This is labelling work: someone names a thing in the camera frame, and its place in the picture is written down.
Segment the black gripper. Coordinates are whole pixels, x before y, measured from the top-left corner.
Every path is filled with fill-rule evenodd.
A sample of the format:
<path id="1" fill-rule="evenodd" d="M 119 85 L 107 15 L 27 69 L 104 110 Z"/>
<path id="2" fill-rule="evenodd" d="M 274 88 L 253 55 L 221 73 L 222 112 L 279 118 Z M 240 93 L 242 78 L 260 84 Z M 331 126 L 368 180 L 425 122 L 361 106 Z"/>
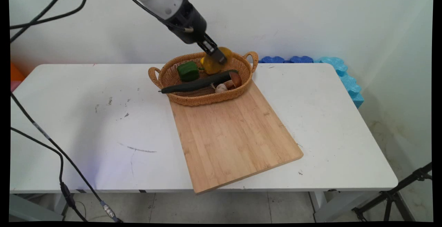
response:
<path id="1" fill-rule="evenodd" d="M 207 23 L 194 6 L 184 0 L 180 8 L 168 19 L 169 30 L 186 44 L 197 45 L 220 65 L 227 62 L 226 56 L 218 45 L 206 34 Z"/>

